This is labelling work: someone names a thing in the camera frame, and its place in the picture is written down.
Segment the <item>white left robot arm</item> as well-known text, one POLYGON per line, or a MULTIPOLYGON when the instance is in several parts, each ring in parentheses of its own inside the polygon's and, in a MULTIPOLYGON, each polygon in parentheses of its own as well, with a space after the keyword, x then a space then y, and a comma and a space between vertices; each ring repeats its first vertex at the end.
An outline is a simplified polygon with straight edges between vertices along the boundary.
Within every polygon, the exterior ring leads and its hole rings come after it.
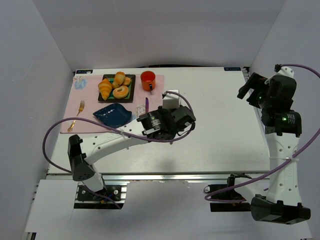
POLYGON ((109 132, 86 138, 72 135, 68 139, 67 149, 72 179, 99 193, 106 187, 95 167, 97 161, 136 145, 172 143, 185 128, 193 130, 195 122, 193 111, 186 106, 173 109, 160 107, 109 132))

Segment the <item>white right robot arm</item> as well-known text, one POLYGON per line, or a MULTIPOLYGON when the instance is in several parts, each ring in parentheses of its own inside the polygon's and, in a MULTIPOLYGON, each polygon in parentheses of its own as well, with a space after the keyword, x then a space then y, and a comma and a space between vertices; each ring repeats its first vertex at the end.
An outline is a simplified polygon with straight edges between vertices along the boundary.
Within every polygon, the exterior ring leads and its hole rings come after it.
POLYGON ((269 177, 268 191, 254 183, 241 186, 249 179, 245 174, 231 174, 227 179, 227 186, 237 186, 234 192, 250 203, 255 221, 293 225, 311 217, 311 210, 302 204, 298 159, 294 157, 302 134, 301 115, 291 109, 296 88, 291 76, 266 78, 253 73, 238 91, 237 97, 243 99, 252 90, 247 102, 261 110, 269 165, 275 170, 269 177))

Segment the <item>oblong orange bread roll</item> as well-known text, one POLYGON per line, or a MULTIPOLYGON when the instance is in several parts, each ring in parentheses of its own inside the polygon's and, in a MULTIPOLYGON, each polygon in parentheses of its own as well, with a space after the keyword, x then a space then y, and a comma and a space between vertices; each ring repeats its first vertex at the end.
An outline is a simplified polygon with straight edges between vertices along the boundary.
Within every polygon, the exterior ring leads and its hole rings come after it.
POLYGON ((113 79, 113 82, 112 82, 112 88, 116 89, 119 86, 121 86, 122 83, 125 81, 125 79, 126 79, 125 73, 122 72, 122 71, 118 71, 114 76, 114 79, 113 79))

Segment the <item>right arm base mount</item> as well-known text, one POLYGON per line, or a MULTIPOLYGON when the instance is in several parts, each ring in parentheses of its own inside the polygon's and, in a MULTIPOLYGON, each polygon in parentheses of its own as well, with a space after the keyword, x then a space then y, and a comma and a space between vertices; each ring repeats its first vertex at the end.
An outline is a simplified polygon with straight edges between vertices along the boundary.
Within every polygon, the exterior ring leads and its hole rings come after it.
POLYGON ((210 199, 216 200, 227 200, 227 202, 211 202, 210 211, 212 213, 236 213, 236 212, 250 212, 251 206, 248 202, 231 202, 231 201, 240 201, 243 200, 243 197, 235 192, 230 190, 227 192, 218 193, 210 197, 210 199))

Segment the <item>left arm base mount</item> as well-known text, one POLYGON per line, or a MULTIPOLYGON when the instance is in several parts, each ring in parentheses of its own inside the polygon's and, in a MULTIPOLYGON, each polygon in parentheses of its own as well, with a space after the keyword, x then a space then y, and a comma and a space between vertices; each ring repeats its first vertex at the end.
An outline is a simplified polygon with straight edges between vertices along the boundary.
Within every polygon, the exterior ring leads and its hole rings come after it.
POLYGON ((74 209, 120 210, 124 206, 127 183, 106 184, 97 192, 89 190, 85 185, 77 187, 74 209))

